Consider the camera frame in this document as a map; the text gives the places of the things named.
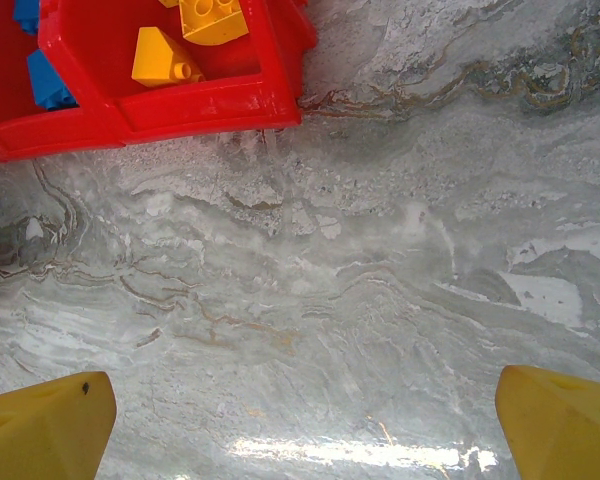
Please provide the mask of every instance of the yellow plastic brick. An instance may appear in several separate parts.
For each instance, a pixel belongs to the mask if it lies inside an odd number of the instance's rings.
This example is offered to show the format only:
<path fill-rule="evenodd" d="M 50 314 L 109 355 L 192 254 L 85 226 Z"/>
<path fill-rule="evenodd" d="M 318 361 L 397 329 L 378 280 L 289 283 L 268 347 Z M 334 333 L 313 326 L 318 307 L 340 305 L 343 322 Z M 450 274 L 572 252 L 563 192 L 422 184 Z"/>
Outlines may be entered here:
<path fill-rule="evenodd" d="M 172 8 L 172 7 L 178 6 L 178 0 L 158 0 L 158 1 L 167 8 Z"/>
<path fill-rule="evenodd" d="M 138 32 L 131 78 L 146 87 L 195 83 L 204 75 L 189 54 L 158 27 Z"/>
<path fill-rule="evenodd" d="M 496 410 L 522 480 L 600 479 L 600 383 L 508 366 Z"/>
<path fill-rule="evenodd" d="M 104 372 L 0 395 L 0 480 L 93 480 L 115 418 Z"/>
<path fill-rule="evenodd" d="M 198 45 L 222 45 L 249 33 L 238 0 L 180 0 L 182 36 Z"/>

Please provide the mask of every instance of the red plastic bin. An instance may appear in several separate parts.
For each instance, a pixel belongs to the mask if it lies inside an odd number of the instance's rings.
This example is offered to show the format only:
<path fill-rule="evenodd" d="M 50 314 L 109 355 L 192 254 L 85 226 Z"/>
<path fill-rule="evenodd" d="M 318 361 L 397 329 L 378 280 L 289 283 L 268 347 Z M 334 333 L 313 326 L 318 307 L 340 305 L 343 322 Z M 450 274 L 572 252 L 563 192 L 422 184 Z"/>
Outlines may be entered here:
<path fill-rule="evenodd" d="M 306 0 L 241 0 L 249 34 L 215 47 L 182 39 L 178 8 L 158 0 L 41 0 L 38 39 L 0 0 L 0 161 L 69 150 L 300 123 L 302 56 L 316 44 Z M 207 81 L 149 89 L 131 79 L 140 27 L 186 48 Z M 44 52 L 78 108 L 33 100 L 26 57 Z"/>

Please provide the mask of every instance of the toy bin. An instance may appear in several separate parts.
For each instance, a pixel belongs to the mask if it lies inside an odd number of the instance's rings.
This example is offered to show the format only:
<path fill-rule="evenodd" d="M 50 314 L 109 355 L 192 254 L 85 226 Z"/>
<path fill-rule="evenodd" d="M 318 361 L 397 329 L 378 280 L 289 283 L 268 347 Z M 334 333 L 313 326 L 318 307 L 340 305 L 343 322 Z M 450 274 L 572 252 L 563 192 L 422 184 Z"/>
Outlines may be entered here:
<path fill-rule="evenodd" d="M 159 0 L 41 0 L 37 37 L 0 1 L 0 161 L 69 150 L 300 123 L 302 56 L 315 46 L 305 0 L 240 0 L 249 34 L 223 45 L 182 38 Z M 140 27 L 158 27 L 206 81 L 147 88 L 131 78 Z M 78 107 L 35 105 L 27 56 L 40 48 Z"/>

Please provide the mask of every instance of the marble floor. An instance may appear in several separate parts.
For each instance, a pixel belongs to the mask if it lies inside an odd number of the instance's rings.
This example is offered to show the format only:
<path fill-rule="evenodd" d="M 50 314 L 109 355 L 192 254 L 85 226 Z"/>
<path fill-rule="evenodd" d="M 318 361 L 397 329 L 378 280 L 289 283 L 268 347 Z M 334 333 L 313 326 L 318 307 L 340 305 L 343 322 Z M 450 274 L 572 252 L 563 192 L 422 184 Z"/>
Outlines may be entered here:
<path fill-rule="evenodd" d="M 600 0 L 311 0 L 302 127 L 0 165 L 0 392 L 105 370 L 98 479 L 516 479 L 600 381 Z"/>

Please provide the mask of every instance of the red object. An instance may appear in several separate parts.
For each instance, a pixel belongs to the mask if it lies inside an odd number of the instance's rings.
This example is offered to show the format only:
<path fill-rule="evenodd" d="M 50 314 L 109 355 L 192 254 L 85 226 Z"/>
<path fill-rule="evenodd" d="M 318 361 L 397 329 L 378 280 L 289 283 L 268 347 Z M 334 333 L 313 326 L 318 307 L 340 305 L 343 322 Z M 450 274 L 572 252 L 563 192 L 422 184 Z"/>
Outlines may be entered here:
<path fill-rule="evenodd" d="M 307 0 L 241 0 L 251 32 L 215 47 L 182 39 L 178 8 L 158 0 L 41 0 L 38 41 L 0 0 L 0 161 L 183 135 L 300 123 L 302 55 L 316 33 Z M 186 48 L 208 81 L 148 89 L 131 79 L 138 29 Z M 37 46 L 80 107 L 37 107 L 26 57 Z"/>

